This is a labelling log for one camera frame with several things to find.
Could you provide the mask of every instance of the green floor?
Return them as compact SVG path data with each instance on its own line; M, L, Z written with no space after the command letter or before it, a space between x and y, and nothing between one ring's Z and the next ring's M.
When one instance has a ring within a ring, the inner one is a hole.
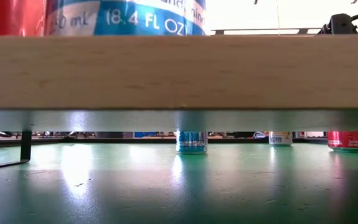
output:
M0 149L0 163L19 148ZM327 146L34 146L0 169L0 223L358 223L358 154Z

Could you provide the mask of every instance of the red can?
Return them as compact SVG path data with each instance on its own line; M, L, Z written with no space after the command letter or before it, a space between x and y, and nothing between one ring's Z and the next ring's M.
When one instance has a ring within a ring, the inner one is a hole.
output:
M327 140L334 151L358 152L358 131L329 131Z
M0 0L0 35L42 35L45 0Z

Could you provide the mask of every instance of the light wood grain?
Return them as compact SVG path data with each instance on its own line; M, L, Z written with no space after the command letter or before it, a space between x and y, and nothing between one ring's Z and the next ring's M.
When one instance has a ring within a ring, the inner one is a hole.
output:
M0 37L3 108L358 108L358 36Z

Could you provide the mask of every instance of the blue can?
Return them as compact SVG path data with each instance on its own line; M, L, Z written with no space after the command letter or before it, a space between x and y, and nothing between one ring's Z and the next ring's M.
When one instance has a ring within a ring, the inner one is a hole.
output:
M206 0L47 0L45 35L205 35Z
M176 133L176 151L181 154L204 154L208 151L208 132Z

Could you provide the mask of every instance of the black metal leg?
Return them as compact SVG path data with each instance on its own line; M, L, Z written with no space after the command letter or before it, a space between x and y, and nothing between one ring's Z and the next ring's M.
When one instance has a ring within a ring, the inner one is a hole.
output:
M0 164L0 168L13 166L18 164L23 164L29 162L31 159L31 142L32 142L32 132L23 131L21 138L21 158L19 162L8 162L5 164Z

